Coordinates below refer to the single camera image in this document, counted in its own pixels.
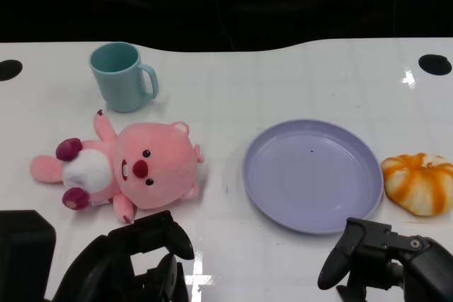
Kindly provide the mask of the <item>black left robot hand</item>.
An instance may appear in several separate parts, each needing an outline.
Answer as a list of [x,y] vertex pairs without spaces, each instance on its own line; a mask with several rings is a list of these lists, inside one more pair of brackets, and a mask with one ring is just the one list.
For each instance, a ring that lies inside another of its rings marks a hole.
[[[136,275],[131,257],[165,248],[159,265]],[[55,301],[188,301],[183,266],[193,260],[192,243],[169,210],[101,235],[73,261]]]

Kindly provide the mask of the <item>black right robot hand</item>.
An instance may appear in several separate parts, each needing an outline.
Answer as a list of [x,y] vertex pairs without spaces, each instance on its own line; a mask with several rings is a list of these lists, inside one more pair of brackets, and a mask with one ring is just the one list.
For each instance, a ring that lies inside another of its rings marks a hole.
[[432,238],[349,218],[317,284],[321,290],[336,288],[342,301],[366,301],[367,288],[393,286],[402,288],[405,301],[451,301],[452,254]]

